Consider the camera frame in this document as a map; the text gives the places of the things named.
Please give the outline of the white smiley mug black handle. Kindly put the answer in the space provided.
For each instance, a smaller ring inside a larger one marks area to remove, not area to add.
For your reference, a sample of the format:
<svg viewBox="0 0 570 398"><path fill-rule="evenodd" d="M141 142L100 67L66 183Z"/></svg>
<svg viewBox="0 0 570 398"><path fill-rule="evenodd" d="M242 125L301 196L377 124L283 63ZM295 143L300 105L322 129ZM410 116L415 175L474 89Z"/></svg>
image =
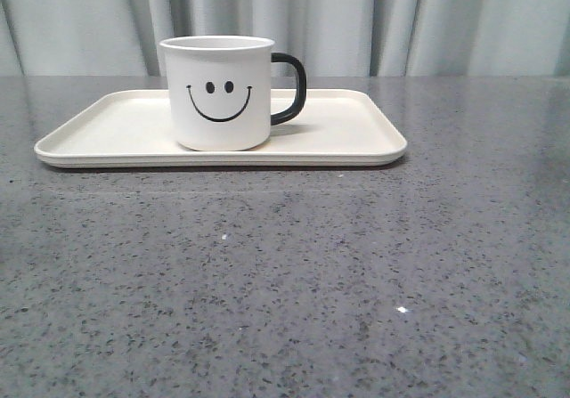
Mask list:
<svg viewBox="0 0 570 398"><path fill-rule="evenodd" d="M161 41L176 141L192 150L247 150L295 118L306 100L305 67L273 46L272 39L246 36ZM274 63L289 64L296 76L294 100L278 113L271 111Z"/></svg>

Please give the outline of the cream rectangular plastic tray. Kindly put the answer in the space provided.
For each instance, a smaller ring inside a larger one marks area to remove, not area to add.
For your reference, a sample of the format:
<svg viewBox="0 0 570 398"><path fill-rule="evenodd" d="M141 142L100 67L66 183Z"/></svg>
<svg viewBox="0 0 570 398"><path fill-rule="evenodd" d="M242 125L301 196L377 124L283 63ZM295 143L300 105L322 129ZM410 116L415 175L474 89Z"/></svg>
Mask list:
<svg viewBox="0 0 570 398"><path fill-rule="evenodd" d="M346 89L311 89L295 119L244 151L195 151L175 141L165 90L110 93L34 147L62 168L366 167L399 159L407 141L371 98Z"/></svg>

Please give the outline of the pale grey-green curtain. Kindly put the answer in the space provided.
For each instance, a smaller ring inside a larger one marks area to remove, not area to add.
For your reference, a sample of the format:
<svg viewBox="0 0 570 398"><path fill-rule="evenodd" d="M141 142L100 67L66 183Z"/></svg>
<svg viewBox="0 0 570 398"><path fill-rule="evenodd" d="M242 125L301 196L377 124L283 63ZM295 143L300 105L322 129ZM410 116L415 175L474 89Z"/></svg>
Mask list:
<svg viewBox="0 0 570 398"><path fill-rule="evenodd" d="M565 76L569 0L1 0L5 76L160 76L169 37L267 37L317 77Z"/></svg>

